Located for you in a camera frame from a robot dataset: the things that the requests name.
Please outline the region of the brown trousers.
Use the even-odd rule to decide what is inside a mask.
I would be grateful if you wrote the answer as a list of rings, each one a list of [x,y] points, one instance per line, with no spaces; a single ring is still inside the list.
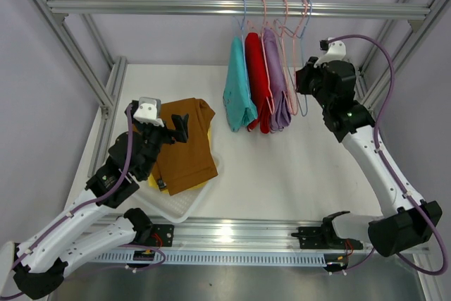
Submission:
[[[174,196],[215,178],[218,171],[211,154],[209,130],[214,110],[203,99],[189,98],[165,103],[161,118],[174,129],[171,116],[188,115],[188,139],[164,145],[152,169],[157,183],[164,183],[169,195]]]

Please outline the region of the yellow trousers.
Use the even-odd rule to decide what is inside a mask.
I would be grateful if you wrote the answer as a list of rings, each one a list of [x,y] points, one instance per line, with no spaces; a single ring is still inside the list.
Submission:
[[[209,145],[211,145],[211,129],[208,130],[207,133],[207,137],[208,137],[208,141],[209,141]],[[148,177],[148,184],[149,187],[154,188],[154,189],[158,189],[160,192],[162,192],[163,194],[166,195],[170,195],[168,188],[166,187],[161,187],[157,181],[155,180],[155,178],[153,177],[153,175],[151,174],[150,177]],[[198,190],[198,189],[202,189],[205,185],[207,184],[207,181],[204,181],[203,183],[200,183],[198,185],[192,186],[190,188],[188,188],[187,190]]]

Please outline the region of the teal trousers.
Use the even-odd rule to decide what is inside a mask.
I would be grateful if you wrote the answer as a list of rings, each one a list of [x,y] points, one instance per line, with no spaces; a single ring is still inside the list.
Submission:
[[[233,132],[257,119],[252,101],[242,40],[234,37],[230,46],[228,72],[223,91],[227,122]]]

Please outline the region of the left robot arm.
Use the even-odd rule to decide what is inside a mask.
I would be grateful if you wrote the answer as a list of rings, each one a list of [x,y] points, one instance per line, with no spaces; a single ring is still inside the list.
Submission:
[[[87,181],[75,201],[38,234],[16,245],[13,280],[19,291],[38,300],[57,289],[74,270],[104,252],[121,246],[153,248],[163,244],[154,224],[132,208],[110,226],[87,237],[82,234],[110,214],[148,179],[164,144],[187,142],[188,115],[172,115],[174,129],[140,123],[126,112],[128,129],[108,150],[103,166]]]

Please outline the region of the blue hanger of teal trousers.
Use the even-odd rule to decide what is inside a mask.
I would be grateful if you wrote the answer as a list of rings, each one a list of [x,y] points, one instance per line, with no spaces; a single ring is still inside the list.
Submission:
[[[236,21],[239,23],[239,29],[240,29],[240,34],[241,34],[240,40],[241,40],[241,44],[242,44],[242,60],[243,60],[244,70],[245,70],[245,87],[247,90],[248,100],[251,101],[252,96],[251,96],[251,91],[250,91],[250,86],[249,86],[249,76],[248,76],[247,62],[246,62],[246,56],[245,56],[245,28],[244,28],[244,26],[245,26],[245,20],[246,20],[246,15],[247,15],[246,0],[242,0],[242,5],[243,5],[242,20],[239,22],[235,16],[233,16],[233,18],[236,19]]]

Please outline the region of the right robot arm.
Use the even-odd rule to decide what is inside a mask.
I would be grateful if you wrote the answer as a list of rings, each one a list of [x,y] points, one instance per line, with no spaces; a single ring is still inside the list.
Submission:
[[[443,210],[410,186],[383,144],[375,142],[375,121],[354,98],[354,66],[340,60],[322,63],[312,56],[296,72],[296,81],[297,92],[319,103],[325,126],[358,163],[382,213],[365,216],[339,211],[324,217],[323,244],[334,248],[345,239],[358,240],[389,257],[427,242]]]

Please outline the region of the pink hanger of yellow trousers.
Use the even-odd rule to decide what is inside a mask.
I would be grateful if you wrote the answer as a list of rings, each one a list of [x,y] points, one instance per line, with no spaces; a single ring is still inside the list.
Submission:
[[[309,22],[310,13],[307,13],[309,9],[311,9],[310,0],[302,0],[303,10],[301,11],[301,19],[297,24],[297,27],[294,30],[291,30],[286,24],[288,21],[288,16],[290,15],[290,9],[287,0],[283,0],[285,6],[285,19],[284,22],[281,23],[279,20],[275,21],[275,24],[278,28],[281,29],[280,37],[278,38],[279,45],[282,49],[283,55],[283,68],[284,74],[290,79],[291,82],[291,90],[288,90],[288,104],[290,114],[292,116],[296,116],[300,113],[302,117],[305,117],[308,114],[308,102],[307,97],[304,96],[304,105],[305,111],[302,110],[302,106],[299,101],[297,89],[297,83],[295,79],[295,72],[297,66],[304,66],[304,52],[303,52],[303,36],[305,28]],[[287,53],[285,50],[285,36],[290,37],[292,40],[292,63],[289,66]]]

